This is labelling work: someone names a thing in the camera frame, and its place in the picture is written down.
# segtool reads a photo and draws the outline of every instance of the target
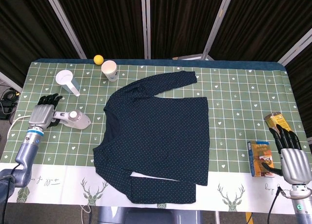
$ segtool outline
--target polka dot shirt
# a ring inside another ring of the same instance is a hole
[[[195,184],[207,185],[207,98],[155,97],[196,82],[195,72],[154,75],[119,89],[106,103],[96,172],[131,202],[189,204],[196,201]],[[156,178],[130,176],[133,171]]]

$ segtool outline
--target deer head illustration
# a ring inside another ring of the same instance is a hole
[[[219,184],[218,191],[220,192],[221,196],[224,198],[224,199],[222,199],[223,203],[229,206],[229,212],[237,212],[236,206],[240,205],[240,203],[242,202],[242,200],[240,198],[242,198],[242,196],[245,192],[243,185],[242,185],[242,187],[239,188],[239,192],[240,192],[239,197],[237,197],[237,193],[235,193],[235,199],[233,201],[230,201],[230,199],[228,197],[228,193],[226,193],[226,197],[225,197],[222,193],[222,190],[223,190],[223,187],[221,187]]]
[[[107,182],[105,182],[105,183],[102,182],[102,183],[103,183],[102,190],[100,191],[99,187],[98,187],[96,194],[92,195],[91,192],[90,192],[90,186],[89,186],[88,190],[86,190],[85,186],[87,184],[87,181],[85,181],[84,178],[83,178],[83,180],[81,182],[81,186],[82,186],[82,188],[83,188],[83,190],[85,192],[83,194],[84,198],[88,199],[88,205],[97,205],[96,204],[97,200],[99,200],[102,197],[102,195],[103,195],[102,193],[103,193],[104,189],[108,186]]]

